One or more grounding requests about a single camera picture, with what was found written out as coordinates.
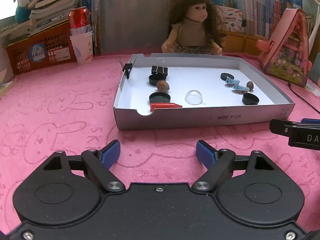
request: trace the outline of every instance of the paper cup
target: paper cup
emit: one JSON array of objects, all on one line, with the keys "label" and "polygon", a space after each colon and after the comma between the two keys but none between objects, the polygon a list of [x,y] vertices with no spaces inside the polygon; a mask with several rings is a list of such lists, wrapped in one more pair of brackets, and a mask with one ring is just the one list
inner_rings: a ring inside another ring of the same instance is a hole
[{"label": "paper cup", "polygon": [[79,65],[90,64],[93,61],[92,32],[70,36],[73,51]]}]

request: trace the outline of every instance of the white tray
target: white tray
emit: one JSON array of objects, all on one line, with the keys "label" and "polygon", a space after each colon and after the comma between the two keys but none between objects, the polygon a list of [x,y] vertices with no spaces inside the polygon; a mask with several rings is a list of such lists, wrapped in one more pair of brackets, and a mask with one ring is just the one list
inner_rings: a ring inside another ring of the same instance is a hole
[{"label": "white tray", "polygon": [[[163,66],[168,67],[171,103],[182,105],[182,108],[150,111],[149,95],[157,89],[149,84],[148,77],[151,66],[158,65],[159,57],[164,59]],[[263,73],[240,58],[190,54],[152,54],[145,57],[138,54],[132,55],[129,62],[135,58],[137,61],[130,78],[122,77],[114,103],[119,129],[263,122],[273,118],[285,119],[294,107],[294,102]],[[259,98],[259,104],[246,106],[242,102],[243,95],[227,86],[220,78],[221,73],[232,74],[242,86],[252,81],[254,89],[251,93]],[[202,94],[203,104],[194,106],[185,101],[190,90],[198,90]]]}]

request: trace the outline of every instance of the pink table surface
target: pink table surface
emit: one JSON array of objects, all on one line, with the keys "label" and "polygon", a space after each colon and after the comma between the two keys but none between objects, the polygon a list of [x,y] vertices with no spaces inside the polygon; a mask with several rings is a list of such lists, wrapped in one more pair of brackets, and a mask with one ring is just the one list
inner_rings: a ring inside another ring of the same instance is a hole
[{"label": "pink table surface", "polygon": [[[258,67],[257,61],[246,59]],[[93,64],[49,67],[15,78],[0,100],[0,230],[8,233],[20,221],[12,205],[17,186],[55,150],[68,155],[102,148],[113,139],[121,155],[111,171],[130,182],[193,183],[206,169],[195,146],[204,139],[213,147],[239,155],[262,150],[303,190],[305,205],[298,223],[305,230],[320,229],[320,152],[288,146],[288,138],[272,134],[268,123],[210,128],[118,131],[113,102],[121,67],[117,57],[97,57]],[[287,87],[270,77],[296,106],[290,120],[320,118]],[[293,89],[320,109],[320,101],[304,88]]]}]

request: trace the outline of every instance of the blue doll shoe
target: blue doll shoe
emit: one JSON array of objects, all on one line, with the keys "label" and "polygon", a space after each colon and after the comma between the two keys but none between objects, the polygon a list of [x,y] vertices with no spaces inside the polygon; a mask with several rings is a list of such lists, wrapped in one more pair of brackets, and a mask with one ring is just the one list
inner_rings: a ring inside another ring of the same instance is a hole
[{"label": "blue doll shoe", "polygon": [[235,84],[232,88],[240,94],[247,93],[250,90],[249,88],[240,86],[239,84]]},{"label": "blue doll shoe", "polygon": [[232,79],[230,77],[227,77],[226,84],[228,84],[230,87],[233,87],[235,84],[239,84],[240,81],[236,79]]}]

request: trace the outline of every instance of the can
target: can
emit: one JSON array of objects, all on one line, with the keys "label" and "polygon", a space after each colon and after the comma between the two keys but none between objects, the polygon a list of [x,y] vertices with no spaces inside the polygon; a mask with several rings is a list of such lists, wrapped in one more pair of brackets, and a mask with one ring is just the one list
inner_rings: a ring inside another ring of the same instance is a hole
[{"label": "can", "polygon": [[92,31],[90,12],[86,6],[71,10],[68,19],[71,36]]}]

